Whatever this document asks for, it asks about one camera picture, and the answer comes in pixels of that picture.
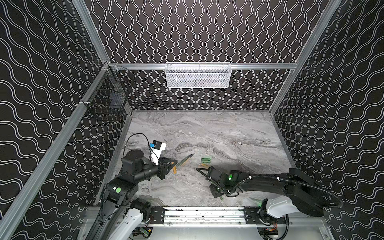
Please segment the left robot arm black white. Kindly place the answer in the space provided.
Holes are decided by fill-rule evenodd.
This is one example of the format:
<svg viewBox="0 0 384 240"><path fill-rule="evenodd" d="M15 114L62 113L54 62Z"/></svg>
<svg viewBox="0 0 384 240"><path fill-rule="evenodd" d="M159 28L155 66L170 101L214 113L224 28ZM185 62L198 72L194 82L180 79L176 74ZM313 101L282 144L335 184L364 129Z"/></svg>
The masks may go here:
<svg viewBox="0 0 384 240"><path fill-rule="evenodd" d="M160 157L155 165L141 150L131 150L122 158L120 173L103 192L99 213L87 240L127 240L141 223L150 219L151 204L142 199L133 200L139 183L152 177L165 179L178 161Z"/></svg>

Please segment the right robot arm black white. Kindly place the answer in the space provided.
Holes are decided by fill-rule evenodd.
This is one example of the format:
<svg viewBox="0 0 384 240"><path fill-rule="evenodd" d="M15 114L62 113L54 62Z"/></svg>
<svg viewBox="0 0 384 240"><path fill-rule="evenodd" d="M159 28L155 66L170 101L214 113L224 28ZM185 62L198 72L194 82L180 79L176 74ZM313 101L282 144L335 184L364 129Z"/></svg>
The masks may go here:
<svg viewBox="0 0 384 240"><path fill-rule="evenodd" d="M344 205L339 196L322 188L311 177L295 168L274 175L237 170L224 173L214 167L198 169L198 172L210 182L214 198L235 198L243 192L276 194L277 198L262 201L258 215L265 223L296 212L322 217L325 209L341 208Z"/></svg>

